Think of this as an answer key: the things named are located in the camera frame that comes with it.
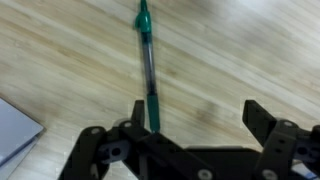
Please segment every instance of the light wood surface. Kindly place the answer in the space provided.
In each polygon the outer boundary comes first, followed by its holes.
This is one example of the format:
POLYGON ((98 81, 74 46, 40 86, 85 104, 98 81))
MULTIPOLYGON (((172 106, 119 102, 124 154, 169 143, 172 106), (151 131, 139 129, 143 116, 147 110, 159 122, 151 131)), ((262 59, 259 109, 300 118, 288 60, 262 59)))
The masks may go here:
MULTIPOLYGON (((162 133, 260 149, 245 99, 310 129, 320 117, 320 3, 150 0, 162 133)), ((81 130, 145 98, 138 0, 0 0, 0 97, 46 128, 11 180, 53 180, 81 130)), ((109 179, 135 179, 122 164, 109 179)))

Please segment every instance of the pen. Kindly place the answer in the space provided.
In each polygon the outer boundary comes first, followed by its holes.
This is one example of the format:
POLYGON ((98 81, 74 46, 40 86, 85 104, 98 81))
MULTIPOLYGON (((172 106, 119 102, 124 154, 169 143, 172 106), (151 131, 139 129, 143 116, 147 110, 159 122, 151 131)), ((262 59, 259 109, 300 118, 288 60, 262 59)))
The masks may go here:
POLYGON ((160 130, 159 100, 157 95, 156 74, 154 68, 152 47, 151 16, 147 1, 141 0, 141 9, 135 22, 136 29, 141 33, 144 69, 147 85, 147 106, 149 112, 150 129, 153 133, 160 130))

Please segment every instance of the wood grain surface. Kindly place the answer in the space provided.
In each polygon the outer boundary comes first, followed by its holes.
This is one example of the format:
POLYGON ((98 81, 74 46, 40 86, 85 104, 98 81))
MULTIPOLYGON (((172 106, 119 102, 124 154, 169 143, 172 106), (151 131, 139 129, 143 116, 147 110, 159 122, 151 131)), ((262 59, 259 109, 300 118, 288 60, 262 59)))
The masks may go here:
MULTIPOLYGON (((138 0, 0 0, 0 97, 46 131, 10 180, 56 179, 81 130, 110 129, 145 99, 138 0)), ((189 145, 260 146, 255 99, 310 129, 320 117, 320 3, 150 0, 162 133, 189 145)), ((114 164, 109 179, 135 179, 114 164)))

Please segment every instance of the pen grip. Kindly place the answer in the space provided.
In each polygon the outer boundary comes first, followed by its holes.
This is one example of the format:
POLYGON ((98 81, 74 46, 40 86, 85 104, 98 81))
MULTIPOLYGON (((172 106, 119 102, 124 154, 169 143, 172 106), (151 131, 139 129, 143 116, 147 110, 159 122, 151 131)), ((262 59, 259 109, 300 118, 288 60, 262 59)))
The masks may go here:
POLYGON ((160 117, 159 117, 159 102, 158 95, 148 95, 148 112, 149 112, 149 121, 150 129, 153 133, 160 131, 160 117))

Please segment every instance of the green pen cap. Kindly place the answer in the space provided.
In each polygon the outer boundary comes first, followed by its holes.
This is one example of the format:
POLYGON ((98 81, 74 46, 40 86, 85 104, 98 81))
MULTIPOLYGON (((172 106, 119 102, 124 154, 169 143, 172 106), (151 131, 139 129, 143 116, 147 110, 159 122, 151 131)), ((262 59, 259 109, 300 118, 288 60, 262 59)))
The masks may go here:
POLYGON ((140 30, 142 33, 151 33, 151 16, 148 11, 148 5, 146 0, 141 0, 141 9, 138 14, 135 22, 135 27, 140 30))

